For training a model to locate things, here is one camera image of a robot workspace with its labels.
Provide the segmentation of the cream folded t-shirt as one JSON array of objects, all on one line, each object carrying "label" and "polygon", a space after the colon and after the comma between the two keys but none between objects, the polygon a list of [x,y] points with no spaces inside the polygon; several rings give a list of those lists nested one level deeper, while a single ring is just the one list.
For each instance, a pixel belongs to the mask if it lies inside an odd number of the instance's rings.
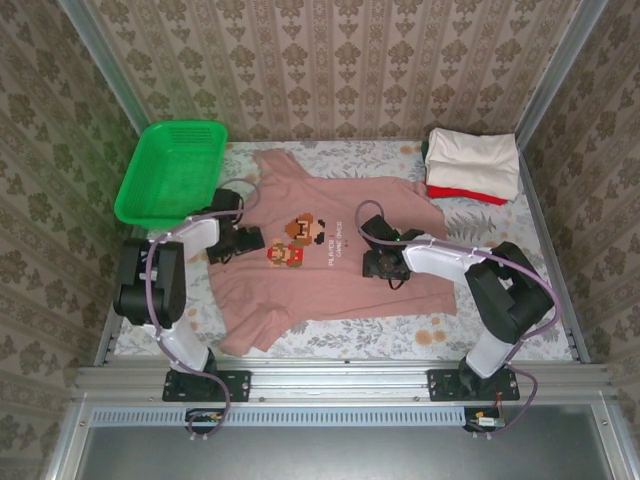
[{"label": "cream folded t-shirt", "polygon": [[428,136],[426,185],[452,187],[515,200],[520,191],[515,135],[472,135],[433,129]]}]

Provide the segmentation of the grey metal sheet panel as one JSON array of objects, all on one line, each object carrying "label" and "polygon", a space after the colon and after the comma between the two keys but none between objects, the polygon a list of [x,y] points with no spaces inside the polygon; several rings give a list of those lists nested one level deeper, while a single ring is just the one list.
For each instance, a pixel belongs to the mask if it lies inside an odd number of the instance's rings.
[{"label": "grey metal sheet panel", "polygon": [[451,428],[98,428],[77,480],[613,480],[584,425],[496,439]]}]

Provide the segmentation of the aluminium frame post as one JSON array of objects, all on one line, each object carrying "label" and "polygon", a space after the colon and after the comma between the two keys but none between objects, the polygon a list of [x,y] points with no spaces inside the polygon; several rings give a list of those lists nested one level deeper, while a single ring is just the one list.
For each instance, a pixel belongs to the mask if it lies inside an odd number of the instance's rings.
[{"label": "aluminium frame post", "polygon": [[608,0],[581,0],[517,125],[516,144],[523,151],[549,109]]},{"label": "aluminium frame post", "polygon": [[98,24],[98,17],[87,0],[58,0],[101,71],[120,107],[138,135],[150,125],[138,95],[128,80],[115,49]]}]

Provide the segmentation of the green plastic basket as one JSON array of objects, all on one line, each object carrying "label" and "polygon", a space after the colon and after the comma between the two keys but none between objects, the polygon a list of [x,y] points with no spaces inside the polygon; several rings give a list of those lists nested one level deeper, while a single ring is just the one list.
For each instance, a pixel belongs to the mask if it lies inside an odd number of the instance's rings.
[{"label": "green plastic basket", "polygon": [[144,130],[114,203],[117,219],[148,230],[169,229],[213,198],[228,140],[208,120],[167,120]]}]

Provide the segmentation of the floral tablecloth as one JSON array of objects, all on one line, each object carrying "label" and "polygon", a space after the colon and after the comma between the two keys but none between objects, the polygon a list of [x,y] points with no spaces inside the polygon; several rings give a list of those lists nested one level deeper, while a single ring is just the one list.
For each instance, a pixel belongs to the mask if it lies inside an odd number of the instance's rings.
[{"label": "floral tablecloth", "polygon": [[[326,178],[393,176],[420,182],[425,176],[417,141],[358,140],[281,142],[311,175]],[[530,183],[519,182],[515,201],[492,206],[464,198],[437,199],[450,241],[493,247],[501,241],[518,245],[537,272],[554,282],[550,249],[540,240],[542,224]],[[204,254],[187,263],[185,316],[201,341],[217,347],[225,337],[223,317],[214,300]],[[482,324],[469,289],[455,287],[456,315],[433,314],[303,321],[287,330],[265,352],[250,358],[342,360],[459,360],[481,333]]]}]

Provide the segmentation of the black electronics board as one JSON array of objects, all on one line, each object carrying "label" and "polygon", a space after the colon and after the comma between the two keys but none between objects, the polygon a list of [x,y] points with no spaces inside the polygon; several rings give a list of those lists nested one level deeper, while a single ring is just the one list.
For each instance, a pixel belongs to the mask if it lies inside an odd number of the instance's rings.
[{"label": "black electronics board", "polygon": [[501,410],[493,408],[465,408],[463,428],[471,433],[492,433],[504,428],[506,420]]},{"label": "black electronics board", "polygon": [[191,408],[184,416],[185,429],[192,436],[210,436],[225,417],[224,408]]}]

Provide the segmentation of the red folded t-shirt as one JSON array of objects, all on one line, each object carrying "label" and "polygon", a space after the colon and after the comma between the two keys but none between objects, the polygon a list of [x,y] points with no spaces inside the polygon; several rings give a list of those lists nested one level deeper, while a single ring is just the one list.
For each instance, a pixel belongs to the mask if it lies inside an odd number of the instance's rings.
[{"label": "red folded t-shirt", "polygon": [[427,186],[427,193],[430,198],[467,198],[498,206],[505,205],[508,202],[507,199],[495,197],[481,192],[474,192],[452,187],[439,187],[434,185]]}]

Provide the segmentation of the aluminium cross rail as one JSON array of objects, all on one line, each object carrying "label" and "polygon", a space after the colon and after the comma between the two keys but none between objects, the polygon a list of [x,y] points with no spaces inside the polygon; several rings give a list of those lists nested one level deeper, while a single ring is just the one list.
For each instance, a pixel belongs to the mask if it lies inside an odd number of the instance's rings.
[{"label": "aluminium cross rail", "polygon": [[[319,360],[221,358],[222,370],[251,372],[252,405],[375,406],[426,404],[427,374],[457,367],[455,361]],[[518,362],[523,397],[541,405],[581,405],[611,401],[616,390],[603,365],[579,362]],[[167,361],[158,356],[117,357],[80,369],[72,390],[75,402],[104,405],[158,405]]]}]

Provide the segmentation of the pink printed t-shirt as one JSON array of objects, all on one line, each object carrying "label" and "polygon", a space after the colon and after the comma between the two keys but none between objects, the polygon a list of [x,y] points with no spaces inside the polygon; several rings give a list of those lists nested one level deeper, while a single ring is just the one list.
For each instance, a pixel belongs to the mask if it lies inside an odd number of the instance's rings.
[{"label": "pink printed t-shirt", "polygon": [[285,150],[259,151],[255,161],[259,190],[243,221],[260,228],[265,246],[208,268],[227,332],[223,352],[266,351],[306,320],[456,313],[449,280],[419,274],[392,290],[362,275],[368,246],[357,228],[378,211],[401,232],[415,228],[445,238],[444,215],[423,183],[317,178]]}]

